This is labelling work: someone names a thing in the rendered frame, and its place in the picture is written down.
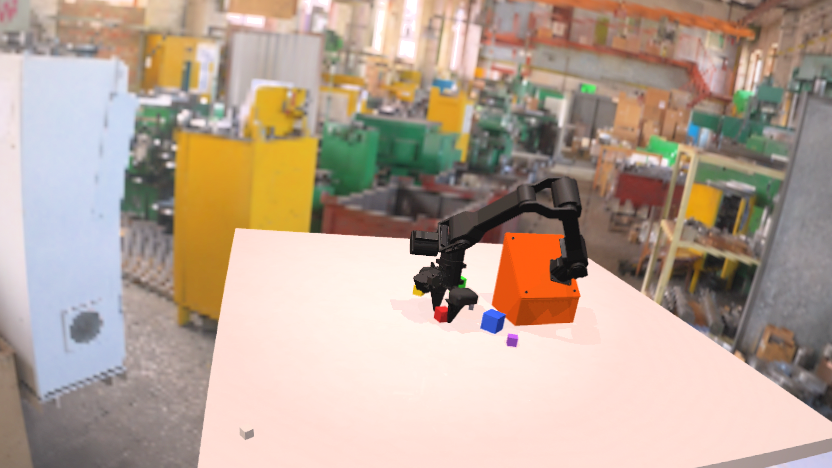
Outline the blue block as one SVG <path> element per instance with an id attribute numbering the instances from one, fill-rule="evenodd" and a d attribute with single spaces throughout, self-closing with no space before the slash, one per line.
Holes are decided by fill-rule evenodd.
<path id="1" fill-rule="evenodd" d="M 506 314 L 496 311 L 494 309 L 489 309 L 482 315 L 480 329 L 496 334 L 499 331 L 503 330 L 505 319 Z"/>

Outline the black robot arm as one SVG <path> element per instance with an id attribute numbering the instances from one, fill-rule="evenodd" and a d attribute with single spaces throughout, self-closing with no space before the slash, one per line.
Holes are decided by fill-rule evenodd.
<path id="1" fill-rule="evenodd" d="M 535 194 L 545 188 L 551 188 L 554 208 L 536 201 Z M 578 220 L 581 210 L 576 180 L 547 176 L 534 184 L 520 185 L 478 211 L 464 211 L 439 222 L 437 232 L 413 230 L 409 250 L 411 255 L 436 257 L 441 253 L 443 259 L 463 261 L 466 250 L 480 242 L 487 231 L 524 212 L 536 212 L 563 222 L 565 237 L 559 238 L 561 257 L 549 260 L 549 273 L 551 281 L 571 286 L 572 279 L 588 276 L 589 260 Z M 416 289 L 424 294 L 448 285 L 445 269 L 441 265 L 436 268 L 434 262 L 413 280 Z"/>

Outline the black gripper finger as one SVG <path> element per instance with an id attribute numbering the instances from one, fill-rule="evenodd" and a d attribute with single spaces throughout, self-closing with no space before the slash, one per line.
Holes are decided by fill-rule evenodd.
<path id="1" fill-rule="evenodd" d="M 432 299 L 433 312 L 435 312 L 435 307 L 440 307 L 441 306 L 446 291 L 447 290 L 441 286 L 440 288 L 436 289 L 435 291 L 432 290 L 430 292 L 431 299 Z"/>
<path id="2" fill-rule="evenodd" d="M 455 306 L 454 304 L 452 304 L 452 303 L 449 301 L 449 298 L 448 298 L 448 299 L 444 299 L 444 300 L 445 300 L 445 301 L 447 302 L 447 304 L 448 304 L 447 322 L 448 322 L 448 323 L 452 323 L 452 321 L 455 319 L 455 317 L 458 315 L 458 313 L 462 310 L 462 308 L 463 308 L 465 305 L 463 305 L 463 306 Z"/>

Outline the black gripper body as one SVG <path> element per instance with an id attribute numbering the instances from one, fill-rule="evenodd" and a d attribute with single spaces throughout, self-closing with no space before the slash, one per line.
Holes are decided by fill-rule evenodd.
<path id="1" fill-rule="evenodd" d="M 459 288 L 459 285 L 464 285 L 464 280 L 461 279 L 462 270 L 467 268 L 467 264 L 463 261 L 449 261 L 443 259 L 436 259 L 438 265 L 443 266 L 447 276 L 448 285 L 445 288 L 449 292 L 449 301 L 455 306 L 473 305 L 477 304 L 478 294 L 470 288 Z"/>

